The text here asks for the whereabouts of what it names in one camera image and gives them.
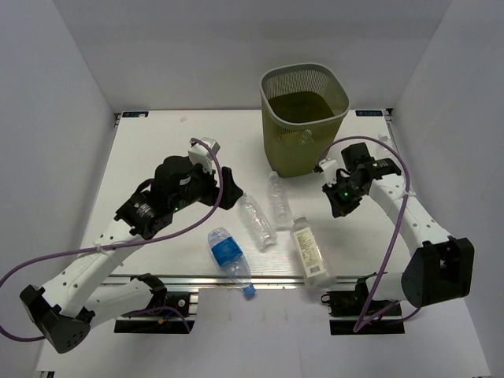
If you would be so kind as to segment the square bottle yellow label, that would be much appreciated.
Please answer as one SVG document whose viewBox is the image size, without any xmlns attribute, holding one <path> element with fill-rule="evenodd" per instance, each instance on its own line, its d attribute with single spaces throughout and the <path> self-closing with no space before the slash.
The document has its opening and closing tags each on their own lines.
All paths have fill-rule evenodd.
<svg viewBox="0 0 504 378">
<path fill-rule="evenodd" d="M 294 219 L 291 239 L 302 266 L 302 273 L 307 287 L 329 288 L 334 281 L 328 260 L 321 245 L 305 216 Z"/>
</svg>

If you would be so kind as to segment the clear bottle white cap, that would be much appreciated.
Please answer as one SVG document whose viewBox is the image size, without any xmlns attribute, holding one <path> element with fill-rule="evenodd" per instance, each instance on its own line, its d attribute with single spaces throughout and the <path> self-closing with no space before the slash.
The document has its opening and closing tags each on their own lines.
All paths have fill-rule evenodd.
<svg viewBox="0 0 504 378">
<path fill-rule="evenodd" d="M 309 129 L 282 130 L 276 137 L 276 142 L 281 146 L 297 148 L 315 143 L 313 133 Z"/>
</svg>

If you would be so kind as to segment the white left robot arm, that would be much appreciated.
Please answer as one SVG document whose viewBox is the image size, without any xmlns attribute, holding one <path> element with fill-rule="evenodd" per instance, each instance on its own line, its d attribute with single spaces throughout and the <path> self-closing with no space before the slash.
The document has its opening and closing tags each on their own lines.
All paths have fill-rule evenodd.
<svg viewBox="0 0 504 378">
<path fill-rule="evenodd" d="M 93 252 L 81 254 L 41 287 L 29 285 L 20 293 L 32 322 L 59 354 L 77 347 L 92 328 L 110 319 L 136 311 L 157 314 L 165 308 L 167 289 L 149 273 L 105 294 L 96 289 L 144 241 L 168 227 L 175 213 L 196 202 L 231 209 L 243 190 L 229 167 L 221 172 L 223 180 L 217 183 L 214 170 L 205 171 L 189 157 L 167 157 L 116 211 Z"/>
</svg>

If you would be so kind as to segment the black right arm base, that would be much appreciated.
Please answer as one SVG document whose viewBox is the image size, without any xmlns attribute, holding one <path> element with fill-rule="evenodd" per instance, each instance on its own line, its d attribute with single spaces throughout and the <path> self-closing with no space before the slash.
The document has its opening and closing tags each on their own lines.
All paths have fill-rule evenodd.
<svg viewBox="0 0 504 378">
<path fill-rule="evenodd" d="M 402 309 L 399 304 L 373 319 L 359 332 L 354 332 L 354 325 L 366 298 L 363 291 L 327 291 L 321 296 L 321 303 L 328 307 L 331 335 L 402 335 L 405 333 L 405 327 L 400 322 Z"/>
</svg>

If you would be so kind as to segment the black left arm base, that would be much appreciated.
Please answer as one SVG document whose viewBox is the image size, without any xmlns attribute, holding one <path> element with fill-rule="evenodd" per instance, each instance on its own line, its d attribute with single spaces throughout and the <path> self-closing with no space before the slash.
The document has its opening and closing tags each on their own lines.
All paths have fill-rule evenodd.
<svg viewBox="0 0 504 378">
<path fill-rule="evenodd" d="M 195 325 L 198 290 L 168 288 L 163 302 L 148 305 L 148 312 L 118 317 L 116 334 L 186 335 Z"/>
</svg>

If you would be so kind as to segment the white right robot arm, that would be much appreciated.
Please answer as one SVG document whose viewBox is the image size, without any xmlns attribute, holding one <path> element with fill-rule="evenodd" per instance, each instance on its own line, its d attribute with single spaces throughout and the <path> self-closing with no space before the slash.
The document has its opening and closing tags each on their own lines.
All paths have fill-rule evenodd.
<svg viewBox="0 0 504 378">
<path fill-rule="evenodd" d="M 342 152 L 344 166 L 332 159 L 316 165 L 326 180 L 322 191 L 328 197 L 334 218 L 356 210 L 370 197 L 393 222 L 395 237 L 401 237 L 410 260 L 403 272 L 374 274 L 363 280 L 366 287 L 355 295 L 363 313 L 375 313 L 384 301 L 407 301 L 422 308 L 470 292 L 475 249 L 467 238 L 456 238 L 440 226 L 408 188 L 406 170 L 389 157 L 376 160 L 365 143 L 355 143 Z"/>
</svg>

